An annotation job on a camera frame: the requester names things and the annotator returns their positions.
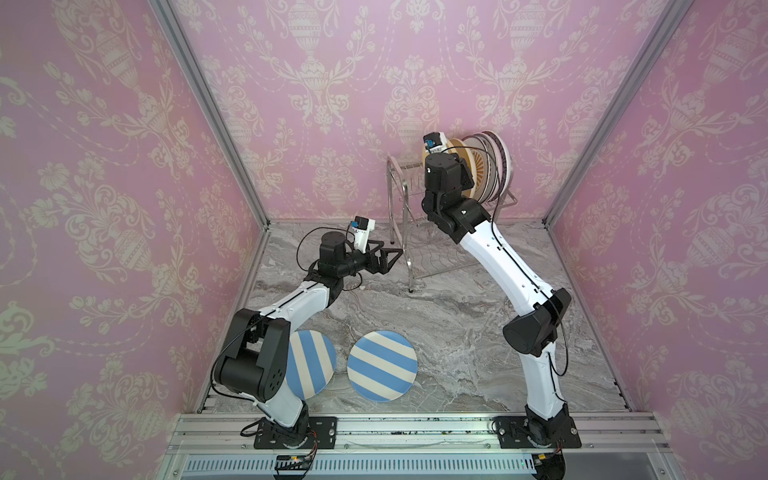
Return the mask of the orange sunburst patterned plate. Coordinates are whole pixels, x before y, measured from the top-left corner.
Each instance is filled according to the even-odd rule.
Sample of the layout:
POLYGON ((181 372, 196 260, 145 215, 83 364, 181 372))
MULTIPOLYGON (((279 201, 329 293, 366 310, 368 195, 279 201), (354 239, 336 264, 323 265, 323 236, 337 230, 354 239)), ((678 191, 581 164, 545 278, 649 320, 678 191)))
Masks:
POLYGON ((489 194, 486 201, 492 202, 498 199, 502 187, 502 166, 501 151, 496 142, 487 135, 486 132, 479 133, 480 140, 484 142, 488 158, 489 170, 489 194))

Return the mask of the silver metal dish rack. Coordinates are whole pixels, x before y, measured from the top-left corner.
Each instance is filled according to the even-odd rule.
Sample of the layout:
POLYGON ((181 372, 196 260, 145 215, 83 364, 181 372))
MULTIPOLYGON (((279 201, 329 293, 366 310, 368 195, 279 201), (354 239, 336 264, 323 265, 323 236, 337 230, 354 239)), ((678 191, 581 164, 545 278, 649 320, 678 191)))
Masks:
POLYGON ((421 206, 425 188, 420 163, 401 163, 389 156, 386 181, 390 243, 403 250, 410 293, 420 280, 478 264, 427 219, 421 206))

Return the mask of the beige plain plate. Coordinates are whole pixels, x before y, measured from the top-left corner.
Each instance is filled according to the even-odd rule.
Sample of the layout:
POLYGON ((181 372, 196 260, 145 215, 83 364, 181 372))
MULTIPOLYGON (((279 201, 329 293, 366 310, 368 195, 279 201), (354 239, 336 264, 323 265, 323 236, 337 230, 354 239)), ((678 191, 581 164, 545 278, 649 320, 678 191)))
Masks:
POLYGON ((479 142, 472 136, 461 139, 457 153, 467 162, 474 182, 473 187, 468 190, 468 196, 480 202, 479 197, 484 191, 484 158, 479 142))

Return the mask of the pink plate with bear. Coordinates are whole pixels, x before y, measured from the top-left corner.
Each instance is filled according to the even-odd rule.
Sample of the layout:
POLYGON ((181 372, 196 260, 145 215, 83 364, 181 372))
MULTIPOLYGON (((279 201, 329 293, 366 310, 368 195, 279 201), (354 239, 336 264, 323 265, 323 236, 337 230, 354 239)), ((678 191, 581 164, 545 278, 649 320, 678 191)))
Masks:
POLYGON ((497 152, 495 153, 495 159, 497 164, 497 170, 498 170, 498 179, 499 179, 499 187, 498 187, 498 198, 502 198, 508 189, 508 177, 509 177, 509 166, 508 166, 508 151, 507 148, 504 146, 504 143, 501 141, 499 136, 490 130, 484 131, 484 134, 488 136, 497 152))

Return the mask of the red rimmed white plate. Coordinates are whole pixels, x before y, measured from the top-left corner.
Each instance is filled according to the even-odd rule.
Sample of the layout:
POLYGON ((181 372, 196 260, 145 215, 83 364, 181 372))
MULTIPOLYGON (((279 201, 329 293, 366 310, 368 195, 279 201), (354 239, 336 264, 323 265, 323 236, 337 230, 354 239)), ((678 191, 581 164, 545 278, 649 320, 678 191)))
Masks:
POLYGON ((482 157, 484 158, 484 191, 479 197, 479 201, 480 203, 485 203, 492 195, 494 182, 496 180, 497 169, 493 163, 495 158, 493 157, 492 148, 487 139, 480 134, 473 134, 472 138, 479 142, 479 148, 482 150, 482 157))

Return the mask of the white floral plate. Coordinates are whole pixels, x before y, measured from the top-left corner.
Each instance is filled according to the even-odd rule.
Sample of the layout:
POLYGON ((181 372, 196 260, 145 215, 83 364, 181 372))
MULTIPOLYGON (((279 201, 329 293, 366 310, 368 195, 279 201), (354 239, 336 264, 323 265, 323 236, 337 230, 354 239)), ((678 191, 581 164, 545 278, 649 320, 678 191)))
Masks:
POLYGON ((502 195, 506 195, 510 192, 510 186, 511 182, 514 176, 514 164, 512 155, 509 151, 508 146, 504 142, 504 140, 500 137, 499 134, 496 132, 492 132, 493 138, 497 141, 497 145, 500 147, 500 151, 503 153, 504 156, 504 162, 505 162, 505 184, 502 195))

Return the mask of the yellow plate with bear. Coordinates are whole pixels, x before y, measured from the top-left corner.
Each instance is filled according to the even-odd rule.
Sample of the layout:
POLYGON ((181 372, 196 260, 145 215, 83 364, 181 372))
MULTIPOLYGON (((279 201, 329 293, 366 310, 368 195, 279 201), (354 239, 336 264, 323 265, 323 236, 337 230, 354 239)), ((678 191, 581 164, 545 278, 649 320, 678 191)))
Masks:
MULTIPOLYGON (((445 151, 443 151, 443 152, 445 152, 445 153, 448 153, 448 152, 452 152, 452 153, 456 153, 456 154, 458 154, 458 153, 457 153, 457 148, 458 148, 458 147, 459 147, 459 145, 457 145, 455 142, 452 142, 451 140, 447 140, 447 149, 446 149, 445 151)), ((425 151, 425 149, 424 149, 424 154, 423 154, 423 167, 424 167, 424 165, 425 165, 425 159, 426 159, 427 155, 428 155, 428 154, 426 153, 426 151, 425 151)), ((464 196, 465 196, 466 198, 470 198, 470 197, 468 196, 468 191, 465 191, 465 192, 464 192, 464 196)))

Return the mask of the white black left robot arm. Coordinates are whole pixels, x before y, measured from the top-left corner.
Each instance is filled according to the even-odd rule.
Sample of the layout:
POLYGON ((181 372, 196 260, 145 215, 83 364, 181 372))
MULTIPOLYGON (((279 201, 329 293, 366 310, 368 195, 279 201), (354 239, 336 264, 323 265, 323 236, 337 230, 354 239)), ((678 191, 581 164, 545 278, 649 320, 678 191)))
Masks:
POLYGON ((348 277, 384 275, 402 255, 400 248, 370 240, 366 230, 356 231, 353 240, 343 229, 323 234, 318 258, 294 291, 260 310, 242 308, 234 314, 211 367, 212 386, 229 390, 230 398, 254 403, 270 428, 305 433, 308 407, 285 381, 291 334, 331 306, 348 277))

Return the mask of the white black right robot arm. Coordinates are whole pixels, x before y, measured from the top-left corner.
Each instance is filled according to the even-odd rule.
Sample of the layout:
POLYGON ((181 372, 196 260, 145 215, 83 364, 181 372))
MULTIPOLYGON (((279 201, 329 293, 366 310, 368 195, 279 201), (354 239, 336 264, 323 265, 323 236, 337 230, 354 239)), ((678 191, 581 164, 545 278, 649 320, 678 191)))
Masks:
POLYGON ((502 334, 523 367, 530 438, 538 446, 560 446, 570 432, 571 417, 556 379, 557 328, 572 297, 539 278, 508 244, 489 212, 463 195, 473 181, 459 155, 429 154, 424 169, 421 205, 427 219, 484 267, 516 313, 502 334))

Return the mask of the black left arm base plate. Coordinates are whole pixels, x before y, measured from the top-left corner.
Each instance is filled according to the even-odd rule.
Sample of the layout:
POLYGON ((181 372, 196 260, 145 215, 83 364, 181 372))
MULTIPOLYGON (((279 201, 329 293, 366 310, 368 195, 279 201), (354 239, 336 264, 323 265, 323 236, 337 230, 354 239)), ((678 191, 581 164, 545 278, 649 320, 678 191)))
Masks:
POLYGON ((253 447, 256 450, 334 449, 337 417, 318 416, 299 419, 294 427, 284 427, 267 419, 257 422, 253 447))

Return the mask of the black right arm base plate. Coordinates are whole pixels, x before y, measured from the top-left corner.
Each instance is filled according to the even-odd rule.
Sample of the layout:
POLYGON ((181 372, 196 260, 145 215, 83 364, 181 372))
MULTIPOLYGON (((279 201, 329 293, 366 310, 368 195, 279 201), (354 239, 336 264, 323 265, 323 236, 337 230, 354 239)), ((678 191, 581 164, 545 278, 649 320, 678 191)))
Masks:
POLYGON ((569 416, 551 420, 527 416, 497 416, 491 421, 502 449, 579 449, 582 447, 575 422, 569 416))

